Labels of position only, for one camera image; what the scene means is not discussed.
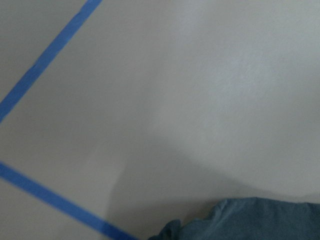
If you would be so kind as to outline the black printed t-shirt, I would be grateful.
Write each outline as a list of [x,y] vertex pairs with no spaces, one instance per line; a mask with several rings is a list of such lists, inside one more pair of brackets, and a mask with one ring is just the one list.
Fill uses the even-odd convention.
[[267,198],[228,198],[186,225],[168,222],[153,240],[318,240],[320,206]]

